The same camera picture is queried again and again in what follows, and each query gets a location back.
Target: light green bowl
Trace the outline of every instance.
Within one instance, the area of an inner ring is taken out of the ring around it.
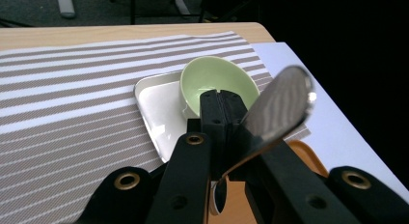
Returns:
[[[186,119],[200,117],[200,95],[214,90],[234,92],[241,96],[247,109],[259,89],[247,72],[236,64],[215,56],[199,57],[189,62],[180,77],[179,97]]]

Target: orange object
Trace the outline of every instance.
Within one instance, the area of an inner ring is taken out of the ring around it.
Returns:
[[[300,157],[307,166],[315,173],[328,178],[328,171],[319,160],[310,146],[300,140],[290,140],[289,147]]]

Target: wooden table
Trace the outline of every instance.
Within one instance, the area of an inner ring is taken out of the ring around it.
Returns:
[[[249,43],[274,42],[258,23],[198,23],[133,26],[93,26],[64,28],[0,29],[0,50],[62,46],[90,42],[146,39],[178,34],[206,35],[234,31]],[[219,216],[209,216],[209,223],[256,223],[244,194],[243,182],[229,182],[228,200]]]
[[[128,26],[0,29],[0,50],[90,42],[146,39],[177,34],[206,35],[234,31],[249,43],[274,42],[258,23],[189,23]]]

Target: white table surface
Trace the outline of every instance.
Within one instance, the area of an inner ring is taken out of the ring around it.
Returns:
[[[253,43],[261,60],[274,77],[289,65],[301,65],[308,69],[284,42]],[[348,121],[325,90],[313,77],[317,100],[313,114],[306,121],[311,135],[304,137],[326,169],[352,166],[364,170],[409,204],[409,191]]]

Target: striped placemat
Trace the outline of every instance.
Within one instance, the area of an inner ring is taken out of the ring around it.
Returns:
[[[133,87],[205,55],[272,79],[234,32],[0,52],[0,223],[73,222],[111,172],[160,166]]]

